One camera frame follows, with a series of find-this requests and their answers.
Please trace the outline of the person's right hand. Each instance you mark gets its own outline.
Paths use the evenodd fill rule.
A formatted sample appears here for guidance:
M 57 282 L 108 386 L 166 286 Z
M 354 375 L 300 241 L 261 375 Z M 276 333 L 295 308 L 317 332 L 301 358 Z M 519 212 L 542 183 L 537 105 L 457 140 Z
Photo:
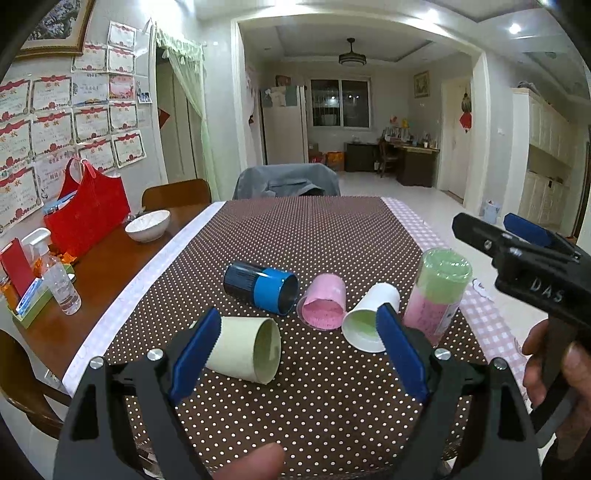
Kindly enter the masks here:
M 523 379 L 531 406 L 537 409 L 546 399 L 547 388 L 543 383 L 543 348 L 549 336 L 550 320 L 534 326 L 522 348 L 529 357 Z M 577 342 L 572 342 L 561 360 L 561 373 L 578 395 L 576 406 L 556 431 L 559 460 L 571 460 L 583 446 L 590 431 L 590 355 Z

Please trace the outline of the person's left thumb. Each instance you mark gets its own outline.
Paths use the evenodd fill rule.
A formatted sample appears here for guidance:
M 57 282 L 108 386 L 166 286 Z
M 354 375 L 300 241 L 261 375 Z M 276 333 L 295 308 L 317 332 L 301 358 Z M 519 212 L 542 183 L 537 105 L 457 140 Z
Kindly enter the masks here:
M 276 443 L 266 444 L 243 458 L 217 470 L 214 480 L 274 480 L 283 472 L 284 451 Z

